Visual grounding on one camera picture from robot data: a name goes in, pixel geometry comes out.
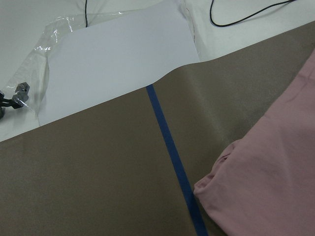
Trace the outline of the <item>grey metal parts in bag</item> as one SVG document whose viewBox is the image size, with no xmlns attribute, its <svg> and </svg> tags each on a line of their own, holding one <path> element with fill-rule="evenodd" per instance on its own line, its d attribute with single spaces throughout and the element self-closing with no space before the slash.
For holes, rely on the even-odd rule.
<svg viewBox="0 0 315 236">
<path fill-rule="evenodd" d="M 12 107 L 13 109 L 19 109 L 25 106 L 29 99 L 30 86 L 28 83 L 23 82 L 17 85 L 15 94 L 12 95 L 11 99 L 5 98 L 5 94 L 0 92 L 0 118 L 2 119 L 5 115 L 5 108 Z"/>
</svg>

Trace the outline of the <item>white paper sheet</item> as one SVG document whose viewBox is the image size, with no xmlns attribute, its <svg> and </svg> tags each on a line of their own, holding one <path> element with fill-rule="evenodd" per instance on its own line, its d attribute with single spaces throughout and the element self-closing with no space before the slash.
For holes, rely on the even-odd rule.
<svg viewBox="0 0 315 236">
<path fill-rule="evenodd" d="M 195 62 L 199 57 L 176 0 L 68 33 L 48 58 L 49 82 L 39 123 L 143 88 Z"/>
</svg>

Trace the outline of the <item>clear plastic bag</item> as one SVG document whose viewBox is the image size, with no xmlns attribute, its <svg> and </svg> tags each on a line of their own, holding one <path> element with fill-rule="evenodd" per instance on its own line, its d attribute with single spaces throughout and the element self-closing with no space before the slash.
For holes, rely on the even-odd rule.
<svg viewBox="0 0 315 236">
<path fill-rule="evenodd" d="M 114 20 L 135 11 L 137 10 L 91 14 L 89 19 L 92 23 L 88 27 Z M 15 94 L 17 85 L 26 82 L 30 86 L 29 99 L 22 108 L 5 108 L 5 115 L 1 121 L 25 122 L 28 119 L 33 119 L 39 122 L 39 109 L 49 82 L 49 56 L 62 37 L 88 27 L 84 26 L 81 15 L 61 17 L 46 27 L 34 49 L 2 90 L 7 99 L 11 99 L 12 95 Z"/>
</svg>

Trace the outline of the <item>pink Snoopy t-shirt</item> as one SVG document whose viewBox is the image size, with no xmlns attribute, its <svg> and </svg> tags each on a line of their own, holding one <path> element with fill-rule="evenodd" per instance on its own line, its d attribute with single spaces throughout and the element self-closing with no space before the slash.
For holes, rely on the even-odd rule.
<svg viewBox="0 0 315 236">
<path fill-rule="evenodd" d="M 229 236 L 315 233 L 315 57 L 212 170 L 194 185 Z"/>
</svg>

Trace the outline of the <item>brown table mat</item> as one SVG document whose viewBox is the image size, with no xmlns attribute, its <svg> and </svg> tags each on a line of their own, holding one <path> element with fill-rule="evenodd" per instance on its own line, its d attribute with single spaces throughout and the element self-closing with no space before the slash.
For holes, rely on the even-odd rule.
<svg viewBox="0 0 315 236">
<path fill-rule="evenodd" d="M 1 142 L 1 235 L 223 235 L 193 184 L 314 47 L 311 22 Z"/>
</svg>

